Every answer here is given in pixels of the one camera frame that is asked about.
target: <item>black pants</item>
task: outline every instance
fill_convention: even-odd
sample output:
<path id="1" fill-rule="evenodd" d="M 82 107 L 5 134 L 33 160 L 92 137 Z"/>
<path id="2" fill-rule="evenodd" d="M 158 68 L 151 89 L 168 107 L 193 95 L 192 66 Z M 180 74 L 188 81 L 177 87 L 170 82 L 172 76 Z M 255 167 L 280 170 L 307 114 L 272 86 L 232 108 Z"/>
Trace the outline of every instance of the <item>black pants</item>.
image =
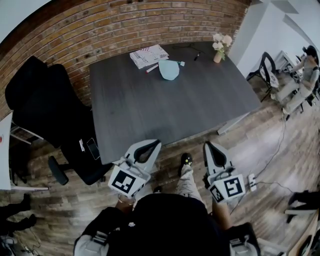
<path id="1" fill-rule="evenodd" d="M 0 207 L 0 236 L 12 234 L 14 231 L 25 230 L 31 227 L 30 221 L 25 218 L 20 222 L 8 221 L 12 215 L 25 211 L 22 203 L 9 204 L 7 206 Z"/>
<path id="2" fill-rule="evenodd" d="M 320 208 L 320 191 L 298 193 L 295 195 L 295 199 L 305 204 L 294 207 L 293 210 L 317 210 Z"/>

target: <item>chair headrest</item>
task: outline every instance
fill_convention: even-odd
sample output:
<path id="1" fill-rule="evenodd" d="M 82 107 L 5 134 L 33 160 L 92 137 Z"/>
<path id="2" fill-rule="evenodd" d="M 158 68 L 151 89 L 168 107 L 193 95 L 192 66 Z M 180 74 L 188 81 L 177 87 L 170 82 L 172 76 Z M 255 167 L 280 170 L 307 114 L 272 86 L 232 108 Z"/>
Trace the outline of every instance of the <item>chair headrest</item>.
<path id="1" fill-rule="evenodd" d="M 31 56 L 14 74 L 5 88 L 5 99 L 11 110 L 23 106 L 28 97 L 41 84 L 47 72 L 47 65 Z"/>

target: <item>stack of papers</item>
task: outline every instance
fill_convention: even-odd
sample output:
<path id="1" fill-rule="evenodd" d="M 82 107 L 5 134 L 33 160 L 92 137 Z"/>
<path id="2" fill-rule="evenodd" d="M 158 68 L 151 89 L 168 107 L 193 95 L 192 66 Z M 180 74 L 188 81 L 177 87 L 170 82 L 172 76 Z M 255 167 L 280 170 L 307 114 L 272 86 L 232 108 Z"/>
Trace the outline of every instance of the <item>stack of papers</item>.
<path id="1" fill-rule="evenodd" d="M 130 53 L 130 58 L 138 69 L 169 59 L 169 54 L 157 44 Z"/>

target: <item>bracelet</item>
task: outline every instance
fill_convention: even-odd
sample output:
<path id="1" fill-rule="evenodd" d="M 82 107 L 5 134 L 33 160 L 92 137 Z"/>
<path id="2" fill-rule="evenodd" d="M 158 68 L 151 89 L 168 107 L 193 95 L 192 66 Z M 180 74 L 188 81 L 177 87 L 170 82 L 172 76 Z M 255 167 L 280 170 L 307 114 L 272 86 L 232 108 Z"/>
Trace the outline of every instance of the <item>bracelet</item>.
<path id="1" fill-rule="evenodd" d="M 121 197 L 121 194 L 119 193 L 119 194 L 118 194 L 118 201 L 119 201 L 121 204 L 127 204 L 127 205 L 129 205 L 129 206 L 133 206 L 133 205 L 135 204 L 135 202 L 136 202 L 136 199 L 135 199 L 135 198 L 134 198 L 134 201 L 133 201 L 132 203 L 124 202 L 124 201 L 122 201 L 122 200 L 120 199 L 120 197 Z"/>

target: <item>flower vase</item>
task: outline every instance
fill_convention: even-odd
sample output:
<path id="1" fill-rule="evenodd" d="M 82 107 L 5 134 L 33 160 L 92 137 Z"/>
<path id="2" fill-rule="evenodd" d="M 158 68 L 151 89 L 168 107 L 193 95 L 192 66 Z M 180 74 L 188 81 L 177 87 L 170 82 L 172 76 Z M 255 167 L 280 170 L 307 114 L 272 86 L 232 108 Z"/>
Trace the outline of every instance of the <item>flower vase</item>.
<path id="1" fill-rule="evenodd" d="M 221 59 L 222 59 L 222 56 L 221 56 L 220 52 L 217 51 L 214 58 L 213 58 L 213 61 L 215 63 L 220 63 Z"/>

